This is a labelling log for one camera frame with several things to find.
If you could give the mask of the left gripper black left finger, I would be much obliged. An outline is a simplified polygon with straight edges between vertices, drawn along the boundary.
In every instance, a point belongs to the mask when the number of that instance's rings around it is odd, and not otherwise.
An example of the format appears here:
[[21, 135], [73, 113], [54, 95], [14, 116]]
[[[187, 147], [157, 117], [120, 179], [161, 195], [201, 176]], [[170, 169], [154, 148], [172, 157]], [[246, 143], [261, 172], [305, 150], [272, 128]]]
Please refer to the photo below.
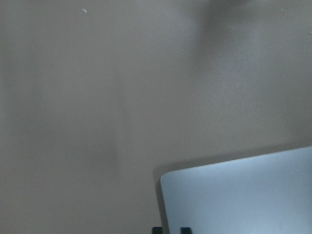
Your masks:
[[152, 227], [151, 234], [164, 234], [163, 227]]

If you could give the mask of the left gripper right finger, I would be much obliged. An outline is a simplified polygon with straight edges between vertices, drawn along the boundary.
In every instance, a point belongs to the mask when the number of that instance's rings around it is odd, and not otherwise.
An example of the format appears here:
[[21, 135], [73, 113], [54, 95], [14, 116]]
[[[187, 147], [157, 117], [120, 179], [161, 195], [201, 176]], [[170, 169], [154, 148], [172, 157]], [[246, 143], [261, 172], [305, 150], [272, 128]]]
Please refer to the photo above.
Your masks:
[[191, 234], [191, 228], [190, 227], [181, 227], [180, 233], [181, 234]]

